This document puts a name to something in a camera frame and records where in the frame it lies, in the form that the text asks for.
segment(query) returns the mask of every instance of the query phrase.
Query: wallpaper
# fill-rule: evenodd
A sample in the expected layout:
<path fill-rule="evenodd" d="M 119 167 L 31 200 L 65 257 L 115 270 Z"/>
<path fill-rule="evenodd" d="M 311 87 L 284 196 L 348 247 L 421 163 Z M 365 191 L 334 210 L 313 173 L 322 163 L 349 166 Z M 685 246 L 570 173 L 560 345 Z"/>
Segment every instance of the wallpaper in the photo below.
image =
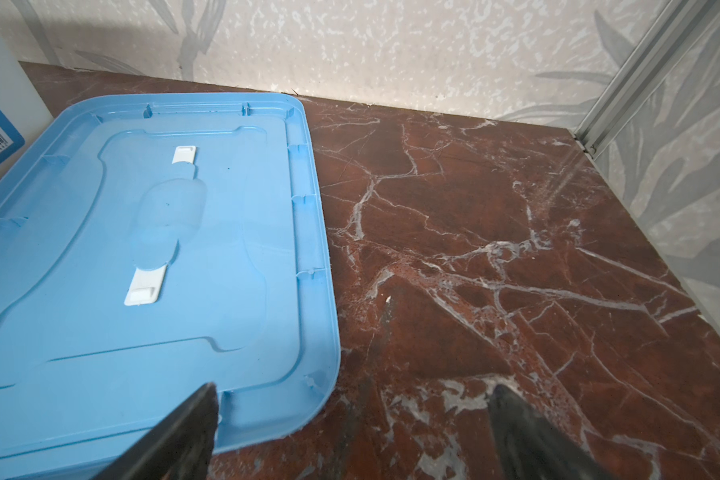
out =
<path fill-rule="evenodd" d="M 19 60 L 576 127 L 667 0 L 0 0 Z"/>
<path fill-rule="evenodd" d="M 720 328 L 720 15 L 595 163 Z"/>

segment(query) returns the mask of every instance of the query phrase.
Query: brown marble table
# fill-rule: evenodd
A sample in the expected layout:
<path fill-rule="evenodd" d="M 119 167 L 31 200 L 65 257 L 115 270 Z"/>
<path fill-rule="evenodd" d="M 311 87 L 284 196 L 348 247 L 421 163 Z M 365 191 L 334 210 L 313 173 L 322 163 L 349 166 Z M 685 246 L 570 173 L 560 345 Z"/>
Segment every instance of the brown marble table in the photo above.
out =
<path fill-rule="evenodd" d="M 24 69 L 54 115 L 235 91 Z M 566 130 L 298 98 L 342 368 L 307 427 L 215 457 L 210 478 L 502 478 L 497 382 L 621 478 L 720 478 L 720 338 Z"/>

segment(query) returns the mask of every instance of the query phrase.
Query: metal strip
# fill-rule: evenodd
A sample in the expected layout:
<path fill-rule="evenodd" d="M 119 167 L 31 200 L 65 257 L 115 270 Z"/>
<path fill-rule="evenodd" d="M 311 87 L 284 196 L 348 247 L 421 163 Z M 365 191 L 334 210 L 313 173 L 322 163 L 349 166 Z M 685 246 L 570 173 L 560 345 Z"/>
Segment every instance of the metal strip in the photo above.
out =
<path fill-rule="evenodd" d="M 720 12 L 720 0 L 671 0 L 576 130 L 591 154 L 632 118 Z"/>

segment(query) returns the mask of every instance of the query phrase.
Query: white plastic tab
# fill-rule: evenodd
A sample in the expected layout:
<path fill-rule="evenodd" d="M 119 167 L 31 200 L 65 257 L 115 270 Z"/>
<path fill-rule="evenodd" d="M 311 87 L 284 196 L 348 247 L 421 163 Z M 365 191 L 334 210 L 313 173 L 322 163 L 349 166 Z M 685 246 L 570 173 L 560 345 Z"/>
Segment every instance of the white plastic tab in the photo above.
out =
<path fill-rule="evenodd" d="M 154 303 L 160 296 L 160 288 L 163 286 L 163 278 L 166 275 L 168 265 L 155 270 L 136 269 L 134 278 L 130 281 L 128 294 L 125 295 L 127 306 L 146 305 Z"/>
<path fill-rule="evenodd" d="M 188 164 L 194 164 L 196 150 L 197 147 L 195 147 L 194 145 L 176 147 L 176 150 L 173 152 L 173 161 L 171 163 L 174 164 L 176 162 L 185 161 Z"/>

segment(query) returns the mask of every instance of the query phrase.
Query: blue plastic lid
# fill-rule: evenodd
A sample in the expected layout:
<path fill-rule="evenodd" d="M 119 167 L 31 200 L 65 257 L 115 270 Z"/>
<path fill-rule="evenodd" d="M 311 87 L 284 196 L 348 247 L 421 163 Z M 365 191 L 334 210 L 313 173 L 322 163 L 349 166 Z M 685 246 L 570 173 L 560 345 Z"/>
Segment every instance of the blue plastic lid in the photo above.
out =
<path fill-rule="evenodd" d="M 92 98 L 0 182 L 0 478 L 89 477 L 205 382 L 216 453 L 283 437 L 338 363 L 296 99 Z"/>

